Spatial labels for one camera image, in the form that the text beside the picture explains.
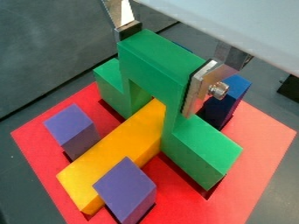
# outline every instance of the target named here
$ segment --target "metal bracket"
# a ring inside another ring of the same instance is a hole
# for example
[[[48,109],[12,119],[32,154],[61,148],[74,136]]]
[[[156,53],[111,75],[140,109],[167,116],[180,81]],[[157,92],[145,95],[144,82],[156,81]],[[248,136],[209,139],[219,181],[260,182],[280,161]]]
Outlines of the metal bracket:
[[[115,30],[116,42],[143,30],[143,24],[135,20],[128,0],[99,0]]]
[[[219,42],[213,58],[191,74],[181,105],[181,114],[187,118],[200,110],[207,95],[219,100],[224,98],[229,86],[220,81],[236,74],[253,57],[236,47]]]

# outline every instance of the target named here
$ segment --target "toy block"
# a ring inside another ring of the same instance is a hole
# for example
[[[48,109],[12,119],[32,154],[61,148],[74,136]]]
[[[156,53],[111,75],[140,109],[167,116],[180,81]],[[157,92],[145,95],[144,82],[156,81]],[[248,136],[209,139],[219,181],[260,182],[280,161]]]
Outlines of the toy block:
[[[152,96],[131,81],[123,80],[117,59],[109,60],[93,70],[101,99],[128,118],[151,100]]]
[[[160,151],[164,105],[153,99],[61,170],[57,179],[84,214],[104,206],[92,185],[128,157],[141,167]]]
[[[96,126],[76,104],[50,117],[44,125],[70,160],[99,141]]]
[[[209,190],[241,148],[196,115],[187,119],[180,113],[189,75],[204,59],[148,30],[117,42],[117,55],[123,80],[131,80],[165,105],[161,151]]]
[[[123,224],[136,224],[155,204],[156,186],[125,157],[93,188]]]
[[[211,97],[204,103],[197,116],[217,130],[228,123],[251,82],[239,75],[232,75],[224,81],[228,84],[228,94],[221,101]]]

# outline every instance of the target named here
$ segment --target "green block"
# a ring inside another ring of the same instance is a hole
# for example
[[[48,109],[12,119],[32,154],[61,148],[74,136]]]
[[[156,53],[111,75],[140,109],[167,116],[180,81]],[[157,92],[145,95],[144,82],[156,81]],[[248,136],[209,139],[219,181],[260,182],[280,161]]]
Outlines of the green block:
[[[124,96],[121,102],[128,104],[124,107],[132,108],[135,102],[140,107],[149,95],[164,103],[161,150],[201,187],[211,189],[227,174],[241,149],[196,115],[185,119],[180,113],[189,74],[204,59],[148,30],[120,41],[117,52],[117,77],[123,78],[117,80],[123,81],[124,91],[116,89]],[[104,80],[111,88],[121,86],[116,86],[112,78]]]
[[[93,75],[101,98],[128,118],[151,101],[152,96],[131,80],[123,80],[117,59],[99,66]]]

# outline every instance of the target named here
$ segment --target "black base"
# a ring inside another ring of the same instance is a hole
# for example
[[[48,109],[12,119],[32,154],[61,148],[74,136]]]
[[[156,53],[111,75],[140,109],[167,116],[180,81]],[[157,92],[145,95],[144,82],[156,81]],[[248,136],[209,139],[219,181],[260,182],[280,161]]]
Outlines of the black base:
[[[299,78],[289,74],[276,92],[299,103]]]

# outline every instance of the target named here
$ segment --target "purple cube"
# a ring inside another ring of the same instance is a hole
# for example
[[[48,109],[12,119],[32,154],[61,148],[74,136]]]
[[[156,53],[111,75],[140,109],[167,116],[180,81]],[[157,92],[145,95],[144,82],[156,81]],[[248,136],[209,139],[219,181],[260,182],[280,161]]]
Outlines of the purple cube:
[[[155,204],[156,186],[125,157],[93,188],[120,223],[135,224]]]
[[[100,139],[93,122],[76,104],[50,117],[44,125],[70,160],[74,160]]]

